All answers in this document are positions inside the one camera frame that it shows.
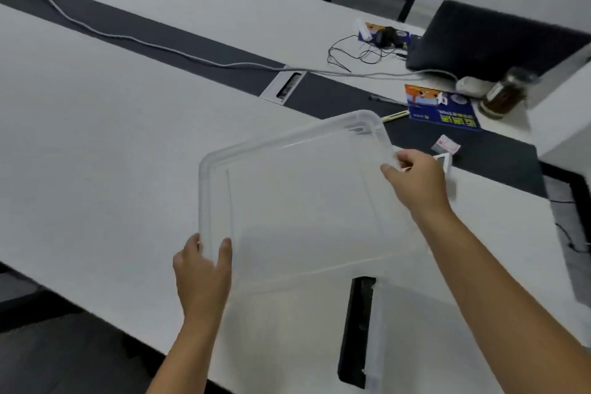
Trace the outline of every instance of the conference table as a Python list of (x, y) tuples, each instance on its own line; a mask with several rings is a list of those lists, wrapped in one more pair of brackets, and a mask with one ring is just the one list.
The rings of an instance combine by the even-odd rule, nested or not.
[[(101, 31), (224, 63), (337, 70), (327, 51), (358, 18), (423, 32), (321, 0), (55, 1)], [(99, 38), (44, 0), (0, 0), (0, 18), (0, 261), (163, 353), (183, 319), (171, 263), (198, 229), (205, 155), (352, 110), (391, 114), (403, 107), (368, 95), (404, 103), (406, 83), (450, 88), (431, 76), (307, 72), (282, 106), (259, 98), (276, 72)], [(344, 60), (353, 72), (406, 72), (393, 56)], [(443, 133), (460, 143), (460, 218), (543, 303), (573, 300), (525, 108), (503, 121), (477, 115), (480, 132), (410, 119), (387, 129), (395, 147), (428, 151)], [(421, 289), (453, 302), (425, 262)], [(231, 297), (210, 379), (236, 394), (357, 392), (336, 374), (350, 283), (323, 273)]]

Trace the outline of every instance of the black laptop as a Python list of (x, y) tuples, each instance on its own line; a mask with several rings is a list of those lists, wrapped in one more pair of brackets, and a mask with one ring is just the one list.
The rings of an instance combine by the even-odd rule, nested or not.
[(445, 0), (423, 37), (411, 42), (406, 66), (487, 81), (514, 66), (541, 76), (589, 42), (588, 33)]

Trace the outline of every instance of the hand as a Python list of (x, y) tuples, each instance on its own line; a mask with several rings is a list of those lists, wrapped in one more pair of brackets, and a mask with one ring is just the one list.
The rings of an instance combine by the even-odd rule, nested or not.
[(417, 150), (402, 150), (396, 157), (403, 169), (410, 167), (410, 170), (399, 171), (387, 164), (380, 170), (415, 219), (422, 213), (452, 211), (447, 200), (445, 173), (435, 158)]
[(202, 250), (199, 234), (195, 234), (174, 255), (177, 292), (185, 324), (205, 322), (218, 327), (232, 285), (232, 241), (222, 241), (216, 265), (201, 255)]

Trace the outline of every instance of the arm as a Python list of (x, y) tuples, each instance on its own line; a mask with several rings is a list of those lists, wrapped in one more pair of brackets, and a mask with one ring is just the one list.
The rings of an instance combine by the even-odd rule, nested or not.
[(480, 350), (506, 394), (591, 392), (591, 356), (456, 217), (442, 168), (416, 150), (407, 172), (382, 165), (427, 239)]
[(218, 264), (201, 256), (199, 234), (173, 258), (177, 290), (184, 312), (179, 336), (146, 394), (199, 394), (207, 371), (223, 309), (232, 283), (232, 243), (222, 241)]

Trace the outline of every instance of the bottle label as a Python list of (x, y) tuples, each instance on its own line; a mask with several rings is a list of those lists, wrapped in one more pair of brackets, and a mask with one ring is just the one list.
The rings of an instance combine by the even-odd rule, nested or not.
[(486, 99), (488, 101), (492, 101), (504, 88), (505, 86), (503, 86), (502, 83), (495, 84), (488, 94), (486, 94)]

